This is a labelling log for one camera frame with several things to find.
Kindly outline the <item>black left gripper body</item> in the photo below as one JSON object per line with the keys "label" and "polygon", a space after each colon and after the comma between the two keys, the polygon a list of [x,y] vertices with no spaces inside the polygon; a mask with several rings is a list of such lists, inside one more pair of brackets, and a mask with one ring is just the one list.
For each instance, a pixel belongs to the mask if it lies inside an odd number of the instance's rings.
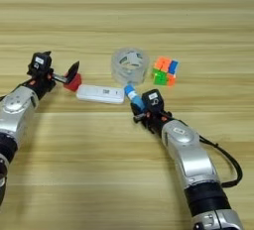
{"label": "black left gripper body", "polygon": [[46,73],[44,75],[32,74],[29,72],[31,80],[28,82],[28,87],[32,89],[42,99],[48,92],[56,86],[56,82],[67,83],[67,78],[55,73]]}

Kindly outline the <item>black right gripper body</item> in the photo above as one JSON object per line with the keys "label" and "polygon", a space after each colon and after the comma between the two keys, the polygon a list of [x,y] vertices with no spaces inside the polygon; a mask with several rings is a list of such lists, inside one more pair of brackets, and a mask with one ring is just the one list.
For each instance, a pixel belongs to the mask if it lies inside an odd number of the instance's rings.
{"label": "black right gripper body", "polygon": [[141,122],[142,125],[152,134],[156,134],[161,137],[164,125],[173,120],[173,115],[171,112],[166,111],[147,111],[145,113],[135,115],[133,120],[135,123]]}

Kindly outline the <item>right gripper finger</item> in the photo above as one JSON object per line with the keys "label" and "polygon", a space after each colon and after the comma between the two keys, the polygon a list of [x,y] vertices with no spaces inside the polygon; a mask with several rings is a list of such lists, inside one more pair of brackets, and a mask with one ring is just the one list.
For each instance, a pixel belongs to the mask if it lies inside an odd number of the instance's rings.
{"label": "right gripper finger", "polygon": [[144,104],[132,102],[131,109],[135,116],[140,116],[144,113]]}

